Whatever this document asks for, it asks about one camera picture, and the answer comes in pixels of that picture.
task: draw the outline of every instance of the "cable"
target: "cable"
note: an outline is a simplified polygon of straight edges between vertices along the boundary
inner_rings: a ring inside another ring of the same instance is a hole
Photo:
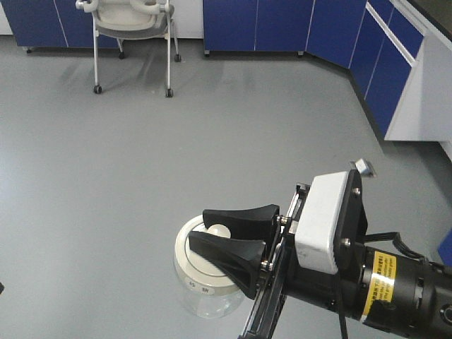
[[[411,259],[419,259],[419,260],[427,260],[425,256],[414,252],[408,247],[400,237],[399,232],[387,232],[387,233],[376,233],[376,234],[368,234],[364,238],[364,242],[384,242],[392,240],[394,247],[404,256],[407,256]]]

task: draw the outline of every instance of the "white wall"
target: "white wall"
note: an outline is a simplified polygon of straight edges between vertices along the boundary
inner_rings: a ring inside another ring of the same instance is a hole
[[[12,35],[3,6],[0,4],[0,35]]]
[[[203,38],[202,0],[172,0],[175,7],[174,21],[177,36],[183,38]]]

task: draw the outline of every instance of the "blue cabinet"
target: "blue cabinet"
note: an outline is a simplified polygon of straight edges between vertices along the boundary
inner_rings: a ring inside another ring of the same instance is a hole
[[[93,20],[72,0],[1,0],[17,45],[27,47],[92,47]],[[99,38],[100,47],[117,47]]]
[[[386,37],[366,96],[366,102],[383,135],[391,123],[410,71],[411,65]]]
[[[366,0],[316,0],[307,51],[349,68]]]
[[[304,51],[314,0],[259,1],[256,51]]]
[[[361,92],[366,98],[370,80],[375,69],[381,46],[385,37],[384,31],[370,12],[366,11],[359,32],[358,41],[353,54],[350,70]]]
[[[304,51],[314,0],[203,0],[206,51]]]
[[[388,0],[369,1],[350,70],[384,136],[423,38]]]
[[[204,49],[254,51],[258,0],[203,0]]]
[[[1,0],[19,46],[66,47],[52,0]]]

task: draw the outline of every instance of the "white jar lid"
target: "white jar lid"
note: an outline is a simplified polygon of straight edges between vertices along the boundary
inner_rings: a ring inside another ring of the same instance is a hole
[[[221,224],[207,230],[203,216],[188,221],[179,231],[174,245],[174,265],[182,283],[201,295],[229,295],[239,288],[220,269],[190,250],[189,233],[192,230],[230,238],[229,229]]]

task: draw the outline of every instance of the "yellow warning label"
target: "yellow warning label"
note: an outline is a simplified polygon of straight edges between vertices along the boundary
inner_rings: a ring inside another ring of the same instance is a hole
[[[391,302],[396,280],[397,258],[390,254],[375,251],[374,267],[367,293],[366,304],[361,320],[364,321],[369,314],[370,307],[375,300]]]

